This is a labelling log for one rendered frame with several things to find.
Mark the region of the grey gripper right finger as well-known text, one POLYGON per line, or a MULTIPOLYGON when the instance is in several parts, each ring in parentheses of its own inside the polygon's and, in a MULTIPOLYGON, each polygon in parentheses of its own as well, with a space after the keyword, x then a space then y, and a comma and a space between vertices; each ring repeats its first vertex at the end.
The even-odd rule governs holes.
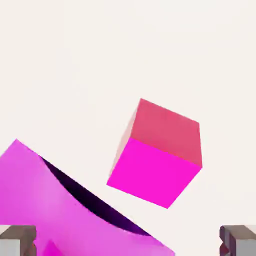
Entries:
POLYGON ((256 225, 222 225, 219 256, 256 256, 256 225))

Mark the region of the small magenta cube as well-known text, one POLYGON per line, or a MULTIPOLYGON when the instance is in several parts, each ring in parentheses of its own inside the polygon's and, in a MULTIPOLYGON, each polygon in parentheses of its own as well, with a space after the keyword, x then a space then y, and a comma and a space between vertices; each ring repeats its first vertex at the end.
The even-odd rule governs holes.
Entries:
POLYGON ((107 185, 167 209, 202 167, 199 123, 140 99, 107 185))

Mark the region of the large violet box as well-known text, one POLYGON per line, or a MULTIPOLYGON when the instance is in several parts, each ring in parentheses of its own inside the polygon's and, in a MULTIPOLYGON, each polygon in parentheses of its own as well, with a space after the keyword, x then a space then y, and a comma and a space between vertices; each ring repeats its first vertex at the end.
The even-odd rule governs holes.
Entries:
POLYGON ((0 225, 34 225, 38 256, 175 256, 18 140, 0 156, 0 225))

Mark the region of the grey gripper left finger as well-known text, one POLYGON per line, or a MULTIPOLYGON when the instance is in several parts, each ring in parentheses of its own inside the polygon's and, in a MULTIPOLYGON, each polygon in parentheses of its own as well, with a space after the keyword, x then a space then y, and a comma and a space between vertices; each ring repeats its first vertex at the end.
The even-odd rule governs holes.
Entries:
POLYGON ((34 225, 0 225, 0 256, 37 256, 34 225))

